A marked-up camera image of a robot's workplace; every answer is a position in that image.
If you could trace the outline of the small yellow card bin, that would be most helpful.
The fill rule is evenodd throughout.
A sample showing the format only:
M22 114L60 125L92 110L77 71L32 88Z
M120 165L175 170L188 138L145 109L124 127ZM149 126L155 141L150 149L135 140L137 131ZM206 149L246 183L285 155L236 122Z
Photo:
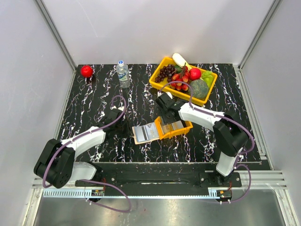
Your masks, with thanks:
M164 125L161 117L157 117L154 123L160 140L171 139L177 135L186 135L193 128L190 121L183 120Z

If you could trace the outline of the beige leather card holder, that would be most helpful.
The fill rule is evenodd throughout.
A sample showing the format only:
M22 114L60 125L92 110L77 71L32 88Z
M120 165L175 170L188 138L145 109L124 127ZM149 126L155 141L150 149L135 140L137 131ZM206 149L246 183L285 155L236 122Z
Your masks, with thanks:
M132 127L134 142L136 145L159 140L158 129L155 122L143 126Z

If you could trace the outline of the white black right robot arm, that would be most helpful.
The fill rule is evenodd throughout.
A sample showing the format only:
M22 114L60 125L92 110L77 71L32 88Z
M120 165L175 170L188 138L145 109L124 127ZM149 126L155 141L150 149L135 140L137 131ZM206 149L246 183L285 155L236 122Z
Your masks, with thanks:
M211 130L215 143L220 150L216 165L214 181L219 186L227 185L237 163L238 155L242 152L249 139L250 132L235 120L234 112L216 112L193 104L183 99L175 100L168 93L163 93L156 99L160 116L165 124L182 120Z

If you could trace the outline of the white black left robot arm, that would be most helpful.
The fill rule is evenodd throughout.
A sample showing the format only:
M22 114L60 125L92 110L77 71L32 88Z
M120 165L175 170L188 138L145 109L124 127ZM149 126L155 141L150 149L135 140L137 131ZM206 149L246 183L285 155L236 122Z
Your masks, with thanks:
M101 145L117 135L126 135L129 130L125 108L113 107L99 124L85 132L65 140L50 139L38 158L33 172L42 179L45 188L62 188L70 181L85 179L91 186L101 183L101 169L89 162L75 162L84 152Z

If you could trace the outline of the credit card stack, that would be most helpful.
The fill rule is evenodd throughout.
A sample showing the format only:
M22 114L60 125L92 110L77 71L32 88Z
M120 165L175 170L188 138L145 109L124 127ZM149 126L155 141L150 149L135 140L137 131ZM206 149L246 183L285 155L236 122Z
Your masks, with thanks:
M171 124L163 125L162 131L163 131L163 134L166 134L168 132L172 132L172 131L183 129L183 128L184 128L184 125L183 125L182 121L176 121Z

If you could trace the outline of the white credit card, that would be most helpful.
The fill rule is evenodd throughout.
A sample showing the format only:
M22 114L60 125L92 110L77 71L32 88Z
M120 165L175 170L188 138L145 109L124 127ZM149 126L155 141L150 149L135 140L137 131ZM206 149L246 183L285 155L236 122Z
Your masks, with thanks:
M134 127L134 133L135 133L136 141L138 143L145 142L148 140L144 126Z

